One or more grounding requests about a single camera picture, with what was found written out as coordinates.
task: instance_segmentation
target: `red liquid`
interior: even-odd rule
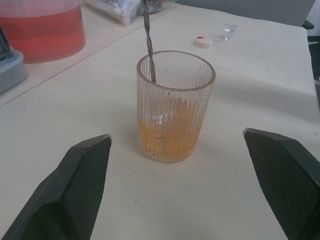
[[[86,44],[80,6],[46,16],[0,17],[0,25],[26,64],[70,57]]]

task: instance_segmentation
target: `white wall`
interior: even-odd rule
[[[308,17],[306,18],[315,28],[308,30],[309,36],[320,36],[320,0],[316,0]]]

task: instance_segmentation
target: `orange liquid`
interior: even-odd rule
[[[86,44],[80,6],[46,16],[0,17],[0,25],[26,64],[70,57]]]
[[[180,99],[175,104],[173,116],[167,122],[151,120],[146,125],[138,121],[139,144],[147,156],[158,162],[177,163],[187,159],[198,141],[201,125],[192,128],[195,109],[187,108]]]

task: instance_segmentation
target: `pink liquid container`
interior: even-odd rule
[[[86,44],[80,0],[0,0],[0,26],[26,64],[70,57]]]

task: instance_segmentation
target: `plastic container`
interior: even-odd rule
[[[27,76],[21,52],[11,49],[11,55],[0,61],[0,93],[20,83]]]
[[[28,64],[70,57],[86,44],[80,0],[0,0],[0,25]]]

